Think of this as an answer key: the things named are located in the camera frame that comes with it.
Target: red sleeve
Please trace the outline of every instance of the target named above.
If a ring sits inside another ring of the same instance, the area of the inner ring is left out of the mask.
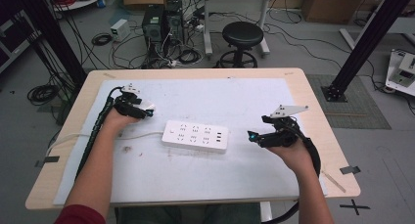
[[[105,218],[88,206],[74,204],[64,207],[55,224],[105,224]]]

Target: electrical cable on floor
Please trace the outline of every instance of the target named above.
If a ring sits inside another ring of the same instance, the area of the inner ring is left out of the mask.
[[[113,36],[109,33],[102,32],[96,34],[94,37],[92,37],[91,43],[94,46],[104,46],[110,43],[113,40]]]
[[[130,60],[128,60],[128,59],[126,59],[126,58],[123,58],[123,57],[119,57],[119,56],[117,56],[115,53],[116,53],[116,51],[119,49],[119,48],[121,48],[123,45],[125,45],[127,42],[129,42],[129,41],[131,41],[131,40],[133,40],[133,39],[136,39],[136,38],[140,38],[140,37],[143,37],[144,35],[136,35],[136,36],[133,36],[133,37],[130,37],[130,38],[128,38],[127,40],[124,40],[124,41],[122,41],[121,43],[119,43],[118,44],[118,46],[116,46],[116,47],[114,47],[114,44],[113,44],[113,46],[112,46],[112,48],[111,48],[111,51],[110,51],[110,55],[109,55],[109,60],[110,60],[110,58],[112,58],[112,60],[113,60],[113,63],[114,63],[114,66],[115,67],[122,67],[122,68],[127,68],[127,69],[136,69],[136,68],[138,68],[138,67],[135,67],[132,63],[133,63],[133,61],[134,60],[136,60],[136,59],[139,59],[139,58],[141,58],[141,57],[144,57],[144,56],[146,56],[147,55],[147,51],[146,51],[146,53],[145,54],[143,54],[143,55],[138,55],[138,56],[136,56],[136,57],[134,57],[133,59],[130,59]],[[122,60],[122,61],[126,61],[126,62],[128,62],[128,66],[123,66],[123,65],[120,65],[120,64],[118,64],[116,61],[115,61],[115,59],[119,59],[119,60]]]
[[[83,60],[82,59],[82,53],[83,53],[83,51],[82,51],[82,49],[80,48],[80,44],[82,43],[82,46],[83,46],[83,48],[85,49],[85,51],[86,51],[86,53],[88,54],[87,56],[88,56],[88,58],[89,58],[89,60],[91,61],[91,63],[92,63],[92,65],[94,66],[94,68],[95,69],[98,69],[98,67],[95,65],[95,63],[94,63],[94,61],[92,60],[92,57],[91,57],[91,55],[101,64],[101,65],[103,65],[106,69],[110,69],[107,65],[105,65],[96,55],[95,55],[95,53],[93,52],[93,50],[86,44],[86,42],[84,41],[84,39],[82,38],[82,36],[81,36],[81,34],[80,34],[80,32],[79,32],[79,29],[78,29],[78,27],[77,27],[77,25],[76,25],[76,22],[74,21],[74,19],[73,19],[73,16],[72,16],[72,14],[71,14],[71,12],[70,12],[70,10],[68,10],[68,8],[65,10],[65,13],[64,13],[64,9],[61,7],[61,6],[56,6],[56,8],[61,12],[61,14],[63,15],[63,19],[65,19],[65,21],[68,23],[68,25],[69,25],[69,27],[71,28],[71,30],[72,30],[72,32],[74,33],[74,35],[75,35],[75,39],[76,39],[76,42],[77,42],[77,44],[78,44],[78,47],[79,47],[79,51],[80,51],[80,56],[81,56],[81,60],[82,60],[82,63],[84,64],[85,62],[86,62],[86,60],[87,59],[85,59],[85,60]]]
[[[277,0],[274,0],[274,1],[272,2],[271,6],[270,6],[270,7],[269,7],[269,9],[268,9],[267,14],[268,14],[269,18],[271,18],[271,19],[272,19],[272,20],[274,20],[274,21],[277,21],[277,22],[283,22],[283,23],[287,23],[287,24],[297,24],[297,23],[299,23],[299,22],[301,22],[301,21],[302,21],[302,17],[301,17],[301,15],[299,15],[299,14],[297,14],[297,13],[294,13],[294,12],[291,12],[291,11],[289,11],[289,10],[288,10],[288,8],[287,8],[287,0],[284,0],[284,3],[285,3],[285,12],[286,12],[287,18],[290,20],[290,22],[281,21],[281,20],[278,20],[278,19],[276,19],[276,18],[272,17],[271,11],[272,11],[272,9],[274,8],[274,4],[275,4],[275,2],[276,2],[276,1],[277,1]],[[298,19],[297,21],[294,21],[294,20],[290,17],[290,14],[289,14],[289,13],[292,13],[292,14],[294,14],[294,15],[298,16],[298,17],[299,17],[299,19]]]
[[[354,24],[356,24],[356,25],[358,25],[358,26],[361,26],[361,27],[363,27],[363,26],[365,26],[366,25],[366,23],[367,23],[367,21],[369,20],[369,19],[367,19],[367,20],[363,20],[363,19],[360,19],[359,17],[358,17],[358,13],[359,13],[359,11],[360,11],[360,7],[364,4],[366,2],[366,0],[362,0],[361,2],[360,2],[360,4],[359,4],[359,6],[357,7],[357,9],[356,9],[356,13],[355,13],[355,19],[354,19]]]
[[[295,39],[295,40],[299,40],[299,41],[317,41],[317,42],[322,42],[322,43],[325,43],[325,44],[329,44],[329,45],[331,45],[331,46],[333,46],[333,47],[337,48],[338,50],[343,51],[343,52],[345,52],[345,53],[348,53],[348,54],[350,54],[350,53],[351,53],[351,51],[348,51],[348,50],[342,49],[341,47],[339,47],[339,46],[337,46],[337,45],[335,45],[335,44],[333,44],[333,43],[331,43],[331,42],[328,42],[328,41],[324,41],[324,40],[320,40],[320,39],[296,38],[296,37],[294,37],[293,35],[291,35],[290,33],[288,33],[285,29],[281,28],[281,27],[280,27],[280,26],[278,26],[278,25],[272,24],[272,23],[266,23],[266,24],[265,24],[265,26],[268,26],[268,31],[264,31],[264,32],[266,32],[266,33],[268,33],[268,34],[275,34],[275,33],[281,34],[281,35],[284,37],[284,39],[286,40],[286,42],[287,42],[288,44],[290,44],[290,45],[294,45],[294,46],[301,46],[301,47],[303,47],[303,48],[307,51],[307,53],[308,53],[311,57],[313,57],[313,58],[315,58],[315,59],[320,59],[320,60],[326,60],[326,61],[331,61],[331,62],[334,62],[334,63],[335,63],[335,64],[337,64],[337,66],[339,66],[340,68],[342,68],[342,66],[341,66],[341,65],[340,65],[337,61],[335,61],[335,60],[331,60],[331,59],[326,59],[326,58],[321,58],[321,57],[314,56],[313,54],[311,54],[311,53],[310,53],[310,51],[308,50],[308,48],[307,48],[305,45],[302,45],[302,44],[293,44],[293,43],[289,42],[289,41],[288,41],[288,39],[285,37],[285,34],[286,34],[286,35],[288,35],[289,37],[291,37],[291,38]],[[283,33],[281,33],[281,32],[270,32],[270,31],[269,31],[269,30],[270,30],[270,26],[274,26],[274,27],[277,27],[277,28],[281,29],[281,30],[282,30],[285,34],[283,34]],[[385,93],[385,94],[395,94],[395,95],[397,95],[397,96],[399,96],[399,97],[403,98],[403,99],[406,101],[406,103],[408,104],[408,108],[410,109],[410,111],[412,112],[412,114],[414,114],[414,115],[415,115],[415,112],[414,112],[414,107],[411,105],[410,100],[409,100],[406,96],[401,95],[401,94],[398,94],[398,93],[395,93],[395,92],[394,92],[394,93],[388,93],[388,92],[385,92],[385,90],[384,90],[384,87],[386,87],[385,83],[380,82],[380,81],[375,81],[375,80],[374,80],[375,67],[374,67],[374,66],[373,66],[373,64],[370,62],[370,60],[367,60],[366,62],[370,65],[370,67],[371,67],[371,69],[372,69],[372,73],[371,73],[370,75],[357,75],[357,76],[369,77],[369,78],[371,79],[371,82],[372,82],[372,85],[373,85],[373,87],[374,87],[375,91],[380,91],[381,93]]]
[[[27,93],[27,99],[35,106],[41,106],[52,101],[59,93],[56,85],[40,85]]]

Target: stool leg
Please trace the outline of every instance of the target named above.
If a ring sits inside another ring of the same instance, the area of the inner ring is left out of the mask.
[[[232,60],[226,60],[226,56],[233,55]],[[244,55],[250,57],[250,60],[243,61]],[[224,64],[232,65],[232,67],[245,67],[247,64],[252,64],[251,67],[257,67],[256,58],[248,52],[244,52],[243,49],[238,49],[235,51],[229,51],[223,54],[218,62],[219,67],[226,67]]]
[[[234,65],[233,65],[233,67],[244,67],[243,64],[242,64],[243,56],[244,56],[244,50],[238,48],[236,53],[235,53],[235,56],[234,56]]]

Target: black stool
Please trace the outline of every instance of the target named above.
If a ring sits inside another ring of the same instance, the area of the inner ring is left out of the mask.
[[[251,67],[257,67],[256,58],[246,50],[251,50],[253,46],[259,44],[263,39],[263,32],[259,26],[250,22],[232,22],[223,28],[222,36],[229,46],[235,46],[237,50],[226,52],[220,57],[219,65],[226,67],[224,64],[232,65],[232,67],[245,67],[252,64]],[[232,60],[226,60],[226,56],[234,54]]]

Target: floor mat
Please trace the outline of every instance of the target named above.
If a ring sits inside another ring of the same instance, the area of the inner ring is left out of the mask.
[[[326,101],[321,86],[329,86],[335,75],[311,74],[306,77],[331,127],[391,129],[359,78],[354,78],[348,85],[346,103],[333,103]]]

